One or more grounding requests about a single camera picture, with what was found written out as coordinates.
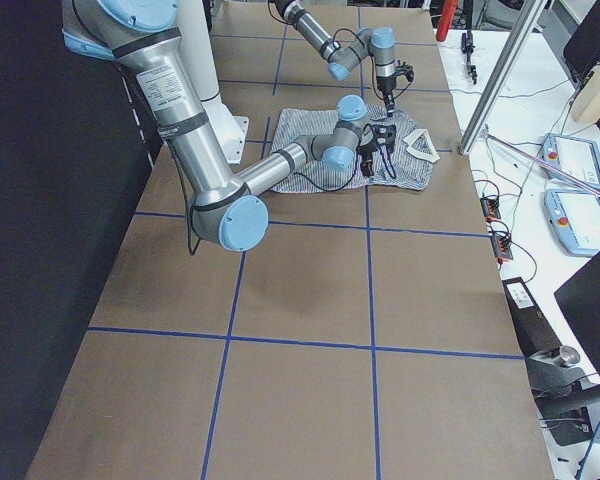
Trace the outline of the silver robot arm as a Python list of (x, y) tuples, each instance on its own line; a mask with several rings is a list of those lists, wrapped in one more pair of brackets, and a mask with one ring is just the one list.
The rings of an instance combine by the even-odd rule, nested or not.
[(272, 14), (274, 6), (278, 20), (293, 27), (327, 63), (331, 76), (342, 81), (365, 59), (372, 60), (375, 82), (379, 97), (384, 103), (386, 115), (391, 118), (395, 112), (397, 78), (403, 74), (395, 54), (395, 35), (390, 27), (375, 29), (363, 28), (351, 31), (353, 39), (344, 46), (336, 38), (338, 32), (330, 34), (318, 20), (303, 6), (301, 1), (267, 1)]
[(262, 192), (312, 161), (344, 170), (369, 141), (366, 104), (347, 95), (336, 106), (332, 133), (300, 136), (235, 173), (210, 115), (219, 86), (202, 2), (64, 1), (61, 8), (70, 51), (115, 62), (135, 77), (182, 184), (193, 188), (188, 229), (202, 240), (252, 249), (268, 228)]

